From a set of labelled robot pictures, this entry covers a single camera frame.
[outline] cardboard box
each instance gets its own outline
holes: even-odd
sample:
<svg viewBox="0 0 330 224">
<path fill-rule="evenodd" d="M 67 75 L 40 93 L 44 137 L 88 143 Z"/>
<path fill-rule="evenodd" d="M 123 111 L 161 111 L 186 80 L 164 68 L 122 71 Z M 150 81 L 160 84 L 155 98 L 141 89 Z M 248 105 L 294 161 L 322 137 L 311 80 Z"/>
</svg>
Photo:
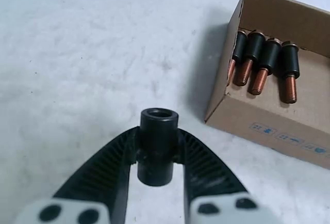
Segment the cardboard box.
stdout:
<svg viewBox="0 0 330 224">
<path fill-rule="evenodd" d="M 261 95 L 231 83 L 227 69 L 238 28 L 259 29 L 299 47 L 298 101 L 280 100 L 271 75 Z M 240 0 L 230 20 L 205 121 L 274 150 L 330 168 L 330 13 L 293 0 Z"/>
</svg>

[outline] black cylindrical nut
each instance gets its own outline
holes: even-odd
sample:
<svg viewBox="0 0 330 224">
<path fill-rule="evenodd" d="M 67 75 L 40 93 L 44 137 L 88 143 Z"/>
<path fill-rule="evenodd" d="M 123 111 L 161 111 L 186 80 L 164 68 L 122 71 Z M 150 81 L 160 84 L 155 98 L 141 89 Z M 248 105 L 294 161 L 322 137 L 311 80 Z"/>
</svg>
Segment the black cylindrical nut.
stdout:
<svg viewBox="0 0 330 224">
<path fill-rule="evenodd" d="M 178 114 L 161 108 L 141 113 L 138 145 L 138 178 L 150 186 L 172 180 L 173 156 L 178 143 Z"/>
<path fill-rule="evenodd" d="M 261 51 L 259 67 L 268 69 L 268 75 L 273 73 L 281 48 L 281 42 L 278 39 L 270 38 L 266 41 Z"/>
<path fill-rule="evenodd" d="M 247 45 L 244 54 L 244 59 L 251 59 L 253 62 L 259 60 L 262 46 L 265 42 L 265 36 L 260 31 L 254 30 L 247 36 Z"/>
<path fill-rule="evenodd" d="M 243 52 L 246 46 L 246 42 L 248 40 L 247 37 L 248 36 L 244 31 L 239 30 L 237 32 L 236 45 L 233 52 L 233 60 L 235 60 L 236 63 L 242 62 Z"/>
<path fill-rule="evenodd" d="M 282 43 L 283 77 L 293 74 L 295 78 L 300 76 L 298 62 L 299 48 L 294 43 L 286 41 Z"/>
</svg>

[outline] blue printed icon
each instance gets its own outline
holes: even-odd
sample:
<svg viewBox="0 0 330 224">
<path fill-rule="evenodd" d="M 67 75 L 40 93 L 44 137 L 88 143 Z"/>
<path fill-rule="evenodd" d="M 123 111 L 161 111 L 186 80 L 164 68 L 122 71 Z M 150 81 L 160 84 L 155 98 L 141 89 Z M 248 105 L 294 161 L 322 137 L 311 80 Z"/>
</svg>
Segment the blue printed icon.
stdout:
<svg viewBox="0 0 330 224">
<path fill-rule="evenodd" d="M 263 132 L 266 134 L 270 134 L 273 130 L 272 129 L 265 129 Z"/>
<path fill-rule="evenodd" d="M 302 146 L 302 148 L 305 150 L 311 151 L 313 153 L 316 153 L 316 154 L 325 154 L 327 152 L 327 150 L 325 148 L 320 147 L 313 143 L 306 144 L 306 145 Z"/>
<path fill-rule="evenodd" d="M 278 139 L 278 140 L 285 141 L 285 142 L 287 142 L 289 144 L 292 144 L 292 145 L 295 145 L 295 146 L 296 145 L 301 145 L 302 143 L 304 143 L 303 139 L 294 137 L 293 135 L 289 135 L 289 134 L 286 134 L 286 133 L 280 133 L 275 138 Z"/>
<path fill-rule="evenodd" d="M 326 152 L 326 150 L 324 148 L 315 148 L 314 151 L 316 153 L 325 153 Z"/>
<path fill-rule="evenodd" d="M 262 123 L 253 123 L 251 126 L 250 126 L 250 129 L 254 130 L 254 131 L 257 131 L 259 133 L 263 133 L 265 135 L 270 135 L 272 136 L 273 134 L 276 133 L 276 129 L 273 129 L 271 127 L 268 127 Z"/>
</svg>

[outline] copper threaded stud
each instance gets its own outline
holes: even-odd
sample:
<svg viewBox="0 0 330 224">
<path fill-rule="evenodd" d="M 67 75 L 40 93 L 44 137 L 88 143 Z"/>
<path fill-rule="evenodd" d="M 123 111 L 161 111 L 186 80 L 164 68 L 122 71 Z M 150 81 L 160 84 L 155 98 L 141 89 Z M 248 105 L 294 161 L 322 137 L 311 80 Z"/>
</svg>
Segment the copper threaded stud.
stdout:
<svg viewBox="0 0 330 224">
<path fill-rule="evenodd" d="M 288 104 L 294 104 L 297 102 L 297 89 L 295 85 L 295 76 L 290 74 L 285 79 L 285 98 Z"/>
<path fill-rule="evenodd" d="M 261 68 L 257 74 L 257 77 L 254 81 L 253 87 L 252 87 L 252 91 L 251 93 L 253 95 L 260 95 L 263 87 L 266 83 L 266 79 L 268 76 L 268 69 L 267 68 Z"/>
<path fill-rule="evenodd" d="M 236 85 L 238 86 L 245 86 L 247 84 L 248 78 L 250 76 L 252 70 L 253 61 L 251 59 L 247 59 L 242 68 L 239 71 Z"/>
<path fill-rule="evenodd" d="M 235 68 L 235 60 L 231 59 L 229 62 L 229 67 L 228 67 L 228 77 L 227 77 L 227 86 L 230 85 L 232 82 L 232 77 L 233 77 L 233 72 Z"/>
</svg>

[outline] white table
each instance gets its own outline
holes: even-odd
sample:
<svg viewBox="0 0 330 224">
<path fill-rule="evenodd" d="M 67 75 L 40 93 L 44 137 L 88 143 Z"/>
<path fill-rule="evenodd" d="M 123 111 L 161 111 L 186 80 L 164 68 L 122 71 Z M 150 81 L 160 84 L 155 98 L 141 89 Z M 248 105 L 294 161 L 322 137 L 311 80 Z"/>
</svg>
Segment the white table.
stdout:
<svg viewBox="0 0 330 224">
<path fill-rule="evenodd" d="M 330 10 L 330 0 L 298 1 Z M 329 170 L 202 122 L 237 2 L 0 0 L 0 222 L 157 106 L 177 111 L 284 223 L 329 223 Z M 184 223 L 181 166 L 161 188 L 136 171 L 126 223 Z"/>
</svg>

